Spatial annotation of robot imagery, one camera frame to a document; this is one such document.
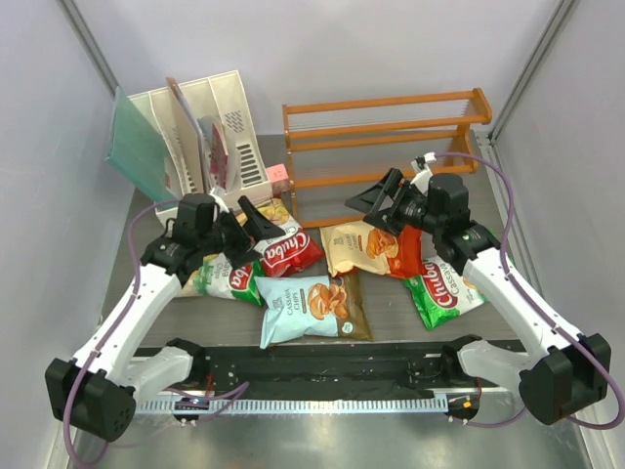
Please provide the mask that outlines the red Chuba chips bag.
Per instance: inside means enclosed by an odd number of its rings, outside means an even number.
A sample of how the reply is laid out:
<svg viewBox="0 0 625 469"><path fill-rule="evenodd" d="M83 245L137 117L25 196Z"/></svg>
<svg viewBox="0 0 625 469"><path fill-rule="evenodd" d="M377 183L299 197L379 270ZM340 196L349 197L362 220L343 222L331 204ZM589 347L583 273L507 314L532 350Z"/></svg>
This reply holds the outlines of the red Chuba chips bag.
<svg viewBox="0 0 625 469"><path fill-rule="evenodd" d="M323 251L279 198L258 207L258 211L284 235L257 244L266 277L289 277L311 267L323 258Z"/></svg>

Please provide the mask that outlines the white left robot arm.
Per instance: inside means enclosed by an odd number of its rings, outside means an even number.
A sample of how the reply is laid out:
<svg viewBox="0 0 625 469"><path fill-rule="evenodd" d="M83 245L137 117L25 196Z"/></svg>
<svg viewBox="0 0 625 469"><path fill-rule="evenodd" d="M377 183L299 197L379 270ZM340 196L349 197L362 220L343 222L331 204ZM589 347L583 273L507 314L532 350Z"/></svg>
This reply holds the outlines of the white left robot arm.
<svg viewBox="0 0 625 469"><path fill-rule="evenodd" d="M184 195L163 234L133 257L133 280L101 327L71 359L50 363L45 371L50 404L65 428L112 443L139 404L175 384L195 390L206 382L204 348L184 339L168 342L141 364L131 360L205 257L222 254L239 269L259 259L258 242L284 234L247 197L238 204L244 223L215 195Z"/></svg>

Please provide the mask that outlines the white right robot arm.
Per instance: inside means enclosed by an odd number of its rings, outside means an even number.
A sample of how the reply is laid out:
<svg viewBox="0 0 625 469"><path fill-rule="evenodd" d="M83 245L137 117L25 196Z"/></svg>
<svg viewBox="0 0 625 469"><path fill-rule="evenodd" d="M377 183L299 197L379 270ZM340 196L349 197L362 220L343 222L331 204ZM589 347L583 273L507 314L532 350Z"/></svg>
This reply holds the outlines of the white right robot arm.
<svg viewBox="0 0 625 469"><path fill-rule="evenodd" d="M600 334L581 333L515 275L503 243L472 219L460 176L436 174L422 184L391 169L345 204L386 233L411 227L431 235L437 255L485 295L520 339L521 353L475 337L461 339L440 363L446 382L461 386L479 377L497 384L518 394L545 425L606 397L609 344Z"/></svg>

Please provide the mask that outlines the light blue cassava chips bag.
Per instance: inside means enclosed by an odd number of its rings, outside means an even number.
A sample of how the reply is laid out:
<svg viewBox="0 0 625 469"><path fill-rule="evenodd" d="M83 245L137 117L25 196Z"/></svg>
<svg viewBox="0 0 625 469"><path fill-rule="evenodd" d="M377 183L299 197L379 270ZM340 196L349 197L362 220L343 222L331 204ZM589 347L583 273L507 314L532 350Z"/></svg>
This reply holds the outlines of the light blue cassava chips bag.
<svg viewBox="0 0 625 469"><path fill-rule="evenodd" d="M260 348L303 336L374 339L356 272L329 277L262 277L257 281L266 303Z"/></svg>

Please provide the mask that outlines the beige orange cassava chips bag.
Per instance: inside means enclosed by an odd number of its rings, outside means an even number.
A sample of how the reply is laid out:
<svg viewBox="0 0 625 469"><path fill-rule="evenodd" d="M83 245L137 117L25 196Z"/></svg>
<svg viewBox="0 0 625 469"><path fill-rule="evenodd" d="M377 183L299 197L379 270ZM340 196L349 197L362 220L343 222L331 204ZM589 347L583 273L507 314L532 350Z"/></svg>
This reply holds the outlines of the beige orange cassava chips bag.
<svg viewBox="0 0 625 469"><path fill-rule="evenodd" d="M422 274L421 232L406 226L400 235L357 221L320 229L328 272L354 270L410 279Z"/></svg>

